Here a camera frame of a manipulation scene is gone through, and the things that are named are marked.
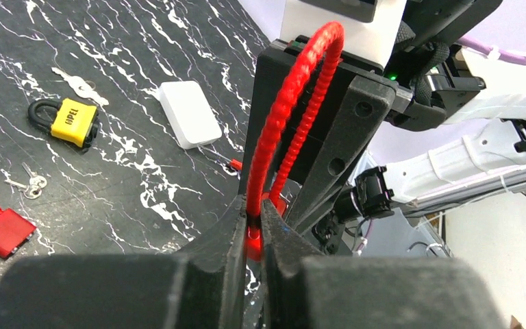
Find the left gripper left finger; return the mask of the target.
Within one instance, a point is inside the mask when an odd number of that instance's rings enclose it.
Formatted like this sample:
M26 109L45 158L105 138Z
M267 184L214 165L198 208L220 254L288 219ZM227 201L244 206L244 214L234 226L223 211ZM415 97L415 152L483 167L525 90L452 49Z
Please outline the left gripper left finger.
M16 261L0 279L0 328L240 328L246 220L239 195L172 254Z

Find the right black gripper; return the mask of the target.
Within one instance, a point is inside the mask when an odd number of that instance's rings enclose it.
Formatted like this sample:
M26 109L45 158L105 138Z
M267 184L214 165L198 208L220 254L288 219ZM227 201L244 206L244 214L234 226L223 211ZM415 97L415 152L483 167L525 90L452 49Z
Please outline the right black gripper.
M295 62L294 55L309 40L276 39L256 58L239 195L247 192L257 141L277 92ZM384 69L369 60L343 51L338 71L342 73L334 76L288 176L301 185L285 214L286 223L298 233L307 232L331 210L388 112L405 113L413 104L413 92L393 82L396 75L384 75Z

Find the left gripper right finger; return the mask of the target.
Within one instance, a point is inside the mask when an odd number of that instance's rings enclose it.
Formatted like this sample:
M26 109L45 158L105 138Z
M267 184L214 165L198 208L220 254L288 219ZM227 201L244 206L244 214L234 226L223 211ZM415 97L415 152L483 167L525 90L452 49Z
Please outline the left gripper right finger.
M260 213L267 328L504 328L482 278L455 258L326 256Z

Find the yellow padlock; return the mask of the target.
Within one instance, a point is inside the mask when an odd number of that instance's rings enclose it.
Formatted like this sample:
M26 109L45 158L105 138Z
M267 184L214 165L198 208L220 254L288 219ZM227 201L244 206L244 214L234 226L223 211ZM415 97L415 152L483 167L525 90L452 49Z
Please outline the yellow padlock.
M69 98L37 99L27 109L28 120L36 128L81 149L92 146L99 131L98 116L96 106Z

